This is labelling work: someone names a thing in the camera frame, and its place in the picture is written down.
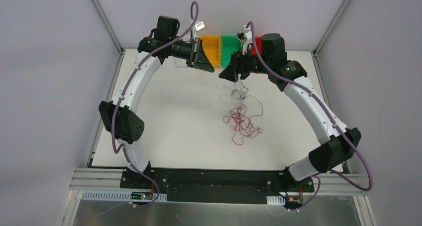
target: metal sheet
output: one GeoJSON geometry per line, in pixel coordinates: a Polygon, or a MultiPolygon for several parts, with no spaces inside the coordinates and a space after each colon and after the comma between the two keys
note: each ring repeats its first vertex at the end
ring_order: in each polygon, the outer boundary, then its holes
{"type": "Polygon", "coordinates": [[[351,196],[318,196],[310,205],[287,212],[282,206],[200,203],[155,203],[143,209],[120,202],[81,201],[75,226],[275,226],[361,225],[351,196]]]}

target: white wall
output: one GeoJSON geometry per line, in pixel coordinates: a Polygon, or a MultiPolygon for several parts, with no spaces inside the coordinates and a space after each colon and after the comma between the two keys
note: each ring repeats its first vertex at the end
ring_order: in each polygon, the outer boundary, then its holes
{"type": "Polygon", "coordinates": [[[381,226],[422,224],[421,53],[422,0],[352,0],[319,58],[334,112],[362,132],[381,226]]]}
{"type": "Polygon", "coordinates": [[[117,51],[89,0],[0,0],[0,22],[0,225],[56,225],[117,51]]]}
{"type": "MultiPolygon", "coordinates": [[[[157,18],[178,18],[180,30],[190,24],[193,0],[100,0],[123,47],[137,47],[155,28],[157,18]]],[[[196,0],[199,19],[206,28],[200,34],[234,35],[252,20],[257,35],[276,32],[286,39],[288,50],[316,48],[342,0],[196,0]]]]}

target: black mounting plate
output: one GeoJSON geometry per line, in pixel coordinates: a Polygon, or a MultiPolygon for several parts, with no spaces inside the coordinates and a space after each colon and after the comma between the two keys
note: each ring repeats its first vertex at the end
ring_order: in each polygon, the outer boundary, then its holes
{"type": "MultiPolygon", "coordinates": [[[[314,192],[311,178],[291,189],[280,189],[283,182],[281,171],[243,170],[203,170],[151,168],[144,173],[154,179],[167,201],[226,203],[226,204],[267,204],[267,196],[278,196],[278,191],[314,192]]],[[[152,184],[140,174],[125,169],[120,187],[126,189],[151,189],[152,184]]]]}

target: white table surface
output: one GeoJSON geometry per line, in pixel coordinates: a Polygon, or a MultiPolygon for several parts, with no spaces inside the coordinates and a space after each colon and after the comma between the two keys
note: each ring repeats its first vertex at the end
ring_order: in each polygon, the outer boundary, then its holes
{"type": "MultiPolygon", "coordinates": [[[[115,91],[123,84],[135,61],[136,49],[127,49],[115,91]]],[[[320,96],[317,74],[310,52],[288,52],[308,72],[320,96]]],[[[245,138],[238,146],[234,132],[223,122],[229,110],[240,102],[230,97],[233,83],[214,73],[176,67],[170,57],[151,79],[140,101],[138,116],[145,122],[142,143],[152,167],[282,170],[319,146],[305,117],[293,102],[264,74],[251,74],[244,84],[249,94],[263,104],[264,115],[252,123],[264,132],[245,138]]],[[[244,100],[247,116],[260,114],[261,105],[244,100]]],[[[111,134],[101,131],[93,166],[125,167],[123,153],[114,154],[111,134]]]]}

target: red wire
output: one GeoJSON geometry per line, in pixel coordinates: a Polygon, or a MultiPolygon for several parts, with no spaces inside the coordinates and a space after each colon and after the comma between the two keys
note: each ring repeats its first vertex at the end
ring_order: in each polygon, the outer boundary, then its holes
{"type": "Polygon", "coordinates": [[[153,193],[154,193],[154,184],[152,184],[151,191],[149,192],[149,194],[152,195],[153,193]]]}
{"type": "Polygon", "coordinates": [[[230,129],[234,130],[234,135],[231,138],[231,140],[236,145],[242,145],[244,143],[243,138],[244,137],[251,137],[254,138],[258,134],[263,133],[264,130],[262,128],[254,127],[254,125],[251,122],[251,117],[246,117],[245,114],[248,111],[248,108],[246,105],[242,104],[238,108],[233,108],[229,111],[228,116],[223,117],[223,121],[230,125],[230,129]],[[242,135],[242,142],[237,143],[234,138],[236,134],[239,132],[239,134],[242,135]]]}

